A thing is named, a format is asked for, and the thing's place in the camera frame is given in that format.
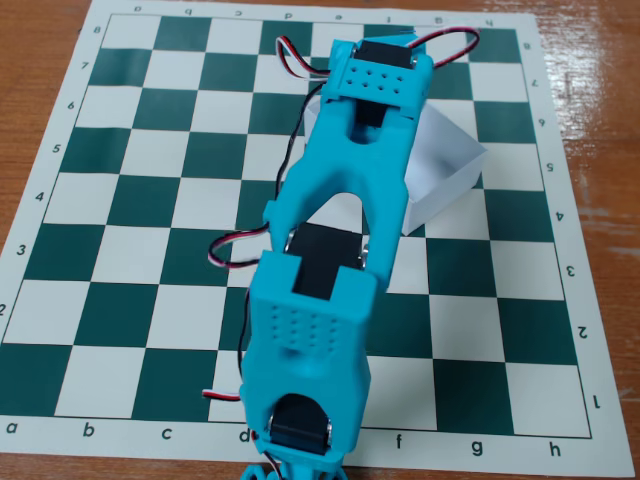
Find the cyan gripper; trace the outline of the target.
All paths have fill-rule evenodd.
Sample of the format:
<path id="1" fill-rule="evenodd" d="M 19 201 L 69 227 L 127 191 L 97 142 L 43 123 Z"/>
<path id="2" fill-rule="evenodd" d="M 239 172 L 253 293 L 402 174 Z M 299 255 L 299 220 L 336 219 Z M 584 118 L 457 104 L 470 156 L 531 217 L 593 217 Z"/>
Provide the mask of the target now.
<path id="1" fill-rule="evenodd" d="M 424 51 L 423 44 L 412 46 L 419 37 L 412 30 L 392 32 L 390 35 L 370 36 L 369 40 L 374 43 L 384 44 L 382 50 L 387 55 L 412 55 L 418 51 Z"/>

